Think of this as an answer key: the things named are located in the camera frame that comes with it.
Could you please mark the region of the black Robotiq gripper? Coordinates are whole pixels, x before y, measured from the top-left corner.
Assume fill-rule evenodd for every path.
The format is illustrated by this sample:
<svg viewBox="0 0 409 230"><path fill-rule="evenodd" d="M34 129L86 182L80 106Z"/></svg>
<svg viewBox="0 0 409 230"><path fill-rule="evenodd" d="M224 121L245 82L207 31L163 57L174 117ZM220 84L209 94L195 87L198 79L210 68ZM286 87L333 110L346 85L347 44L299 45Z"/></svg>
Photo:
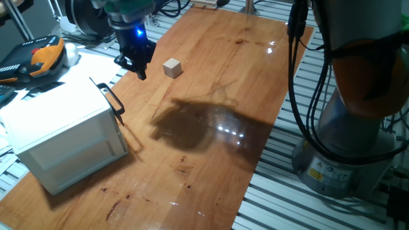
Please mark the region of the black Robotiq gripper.
<svg viewBox="0 0 409 230"><path fill-rule="evenodd" d="M114 59L114 62L136 73L139 79L145 80L147 64L151 62L157 44L148 39L144 20L130 23L110 20L110 26L114 29L120 45L120 55Z"/></svg>

